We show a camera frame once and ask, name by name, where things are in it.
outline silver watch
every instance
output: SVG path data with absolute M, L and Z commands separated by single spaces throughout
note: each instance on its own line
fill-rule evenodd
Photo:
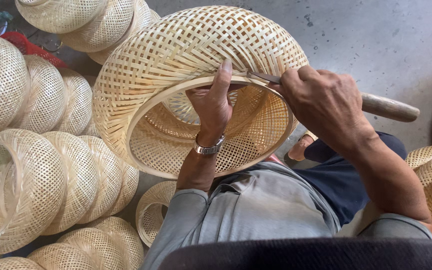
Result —
M 223 145 L 224 141 L 224 134 L 219 138 L 219 141 L 216 143 L 216 145 L 212 147 L 202 147 L 198 144 L 198 136 L 199 133 L 196 135 L 196 139 L 194 140 L 193 148 L 196 150 L 196 153 L 203 154 L 203 155 L 209 155 L 209 154 L 216 154 L 221 149 L 221 145 Z

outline red plastic basket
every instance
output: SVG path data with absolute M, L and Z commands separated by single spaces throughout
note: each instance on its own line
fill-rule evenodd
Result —
M 2 34 L 1 37 L 11 42 L 24 55 L 34 54 L 49 61 L 55 67 L 68 67 L 61 59 L 29 42 L 29 40 L 23 34 L 20 34 L 18 32 L 6 32 Z

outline man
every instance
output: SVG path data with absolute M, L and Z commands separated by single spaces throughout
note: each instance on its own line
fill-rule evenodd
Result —
M 211 153 L 220 144 L 232 113 L 231 71 L 227 59 L 210 89 L 186 92 L 201 121 L 196 149 Z M 404 146 L 375 132 L 353 78 L 304 66 L 287 70 L 281 81 L 269 87 L 319 137 L 304 156 L 321 164 L 291 170 L 261 162 L 213 181 L 217 154 L 191 150 L 142 269 L 157 269 L 171 251 L 191 245 L 331 237 L 369 200 L 385 214 L 361 235 L 432 239 L 423 187 L 404 161 Z

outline right hand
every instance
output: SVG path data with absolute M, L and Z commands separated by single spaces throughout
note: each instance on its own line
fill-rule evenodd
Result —
M 306 128 L 336 152 L 351 151 L 352 143 L 377 136 L 364 117 L 363 99 L 354 79 L 309 65 L 286 70 L 282 85 L 269 83 L 281 94 Z

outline concrete floor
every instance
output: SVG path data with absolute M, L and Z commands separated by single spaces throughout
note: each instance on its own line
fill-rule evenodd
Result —
M 284 27 L 301 45 L 317 69 L 351 74 L 361 91 L 413 105 L 421 110 L 412 123 L 367 114 L 376 130 L 400 138 L 408 151 L 432 145 L 432 1 L 422 0 L 152 0 L 149 7 L 161 17 L 204 5 L 232 5 L 260 13 Z M 0 0 L 0 11 L 15 15 L 14 25 L 33 43 L 56 47 L 57 35 L 37 31 L 18 16 L 11 0 Z M 100 65 L 85 53 L 64 46 L 55 55 L 82 75 L 97 75 Z M 305 128 L 300 125 L 276 151 L 294 168 L 313 166 L 291 162 L 286 155 Z M 160 177 L 141 174 L 130 205 L 118 214 L 135 226 L 135 208 L 142 194 Z M 360 212 L 344 235 L 361 226 Z M 46 244 L 50 238 L 42 239 Z

